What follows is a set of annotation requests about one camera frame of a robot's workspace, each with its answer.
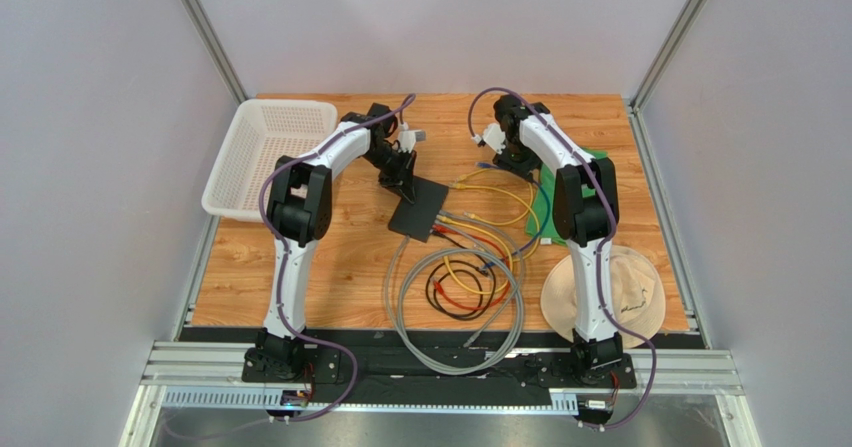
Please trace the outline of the black network switch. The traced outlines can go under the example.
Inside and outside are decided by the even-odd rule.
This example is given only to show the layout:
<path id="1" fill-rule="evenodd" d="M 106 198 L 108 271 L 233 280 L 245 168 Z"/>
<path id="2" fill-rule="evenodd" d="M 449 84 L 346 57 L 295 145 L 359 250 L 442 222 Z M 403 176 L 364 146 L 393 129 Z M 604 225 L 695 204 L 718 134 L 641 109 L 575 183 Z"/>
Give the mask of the black network switch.
<path id="1" fill-rule="evenodd" d="M 449 194 L 447 185 L 415 176 L 413 178 L 415 201 L 400 200 L 388 222 L 388 229 L 396 234 L 426 243 L 437 216 Z"/>

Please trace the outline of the yellow ethernet cable port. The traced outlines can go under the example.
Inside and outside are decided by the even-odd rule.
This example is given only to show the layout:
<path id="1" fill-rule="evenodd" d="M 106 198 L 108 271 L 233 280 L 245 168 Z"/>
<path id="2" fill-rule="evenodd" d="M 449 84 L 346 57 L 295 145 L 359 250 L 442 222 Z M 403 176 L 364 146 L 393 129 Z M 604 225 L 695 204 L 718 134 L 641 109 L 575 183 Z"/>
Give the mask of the yellow ethernet cable port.
<path id="1" fill-rule="evenodd" d="M 533 254 L 536 252 L 538 246 L 540 245 L 540 236 L 541 236 L 540 231 L 541 231 L 541 228 L 543 227 L 543 224 L 542 224 L 541 219 L 539 218 L 538 214 L 535 212 L 535 210 L 533 208 L 536 188 L 534 188 L 532 184 L 528 185 L 528 192 L 529 192 L 528 199 L 524 199 L 524 198 L 522 198 L 522 197 L 516 195 L 515 193 L 510 192 L 506 189 L 494 187 L 494 186 L 462 185 L 460 187 L 460 189 L 461 190 L 498 193 L 498 194 L 505 195 L 505 196 L 513 199 L 514 201 L 516 201 L 518 204 L 520 204 L 524 208 L 524 213 L 517 215 L 512 220 L 492 221 L 492 220 L 488 220 L 488 219 L 482 217 L 481 215 L 473 214 L 473 213 L 466 213 L 466 216 L 471 218 L 471 219 L 484 222 L 487 225 L 497 226 L 497 227 L 510 226 L 510 225 L 516 224 L 516 223 L 518 223 L 522 220 L 525 220 L 527 217 L 531 217 L 536 230 L 534 231 L 534 234 L 530 238 L 528 244 L 525 247 L 522 247 L 520 249 L 520 251 L 523 253 L 523 255 L 522 255 L 523 259 L 528 259 L 528 258 L 533 256 Z"/>
<path id="2" fill-rule="evenodd" d="M 472 172 L 456 177 L 450 183 L 450 188 L 454 193 L 465 194 L 465 199 L 469 200 L 469 202 L 463 207 L 462 215 L 465 218 L 469 218 L 466 216 L 466 213 L 473 213 L 481 215 L 488 220 L 500 221 L 512 220 L 517 215 L 523 214 L 524 208 L 513 199 L 502 194 L 461 190 L 460 187 L 462 185 L 494 186 L 506 189 L 524 199 L 528 199 L 529 184 L 532 183 L 523 179 L 518 179 L 513 175 L 499 171 L 496 168 L 480 167 Z M 525 224 L 526 219 L 510 226 Z"/>

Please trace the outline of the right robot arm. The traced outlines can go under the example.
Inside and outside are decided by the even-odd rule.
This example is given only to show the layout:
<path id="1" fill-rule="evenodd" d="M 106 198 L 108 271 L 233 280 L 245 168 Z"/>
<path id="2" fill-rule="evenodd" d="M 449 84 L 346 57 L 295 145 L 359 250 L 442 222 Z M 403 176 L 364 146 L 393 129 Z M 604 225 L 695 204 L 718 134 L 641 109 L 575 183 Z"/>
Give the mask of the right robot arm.
<path id="1" fill-rule="evenodd" d="M 615 167 L 582 149 L 557 124 L 541 103 L 498 88 L 494 104 L 496 127 L 473 132 L 472 140 L 495 153 L 496 164 L 527 177 L 541 166 L 554 176 L 551 215 L 570 250 L 577 316 L 572 329 L 571 373 L 580 383 L 614 382 L 626 354 L 623 338 L 655 346 L 619 322 L 612 303 L 611 251 L 618 226 Z"/>

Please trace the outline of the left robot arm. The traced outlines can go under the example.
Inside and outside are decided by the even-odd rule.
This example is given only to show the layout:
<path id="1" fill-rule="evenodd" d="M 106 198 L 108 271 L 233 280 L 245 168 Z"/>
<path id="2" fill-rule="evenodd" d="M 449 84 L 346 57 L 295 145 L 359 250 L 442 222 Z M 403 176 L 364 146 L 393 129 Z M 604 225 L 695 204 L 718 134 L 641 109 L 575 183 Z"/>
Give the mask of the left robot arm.
<path id="1" fill-rule="evenodd" d="M 287 396 L 283 407 L 268 411 L 273 422 L 290 425 L 321 418 L 340 405 L 358 381 L 359 364 L 350 349 L 304 332 L 310 270 L 319 241 L 330 227 L 332 183 L 354 160 L 365 158 L 378 170 L 382 186 L 408 203 L 415 202 L 416 153 L 412 147 L 397 147 L 388 140 L 415 99 L 415 94 L 409 94 L 395 109 L 375 103 L 365 114 L 344 115 L 317 146 L 296 157 L 280 157 L 260 187 L 258 210 L 274 238 L 275 274 L 269 310 L 247 362 L 266 374 L 312 383 L 315 375 L 305 348 L 317 345 L 344 355 L 352 366 L 343 393 L 329 405 L 307 413 L 310 396 Z"/>

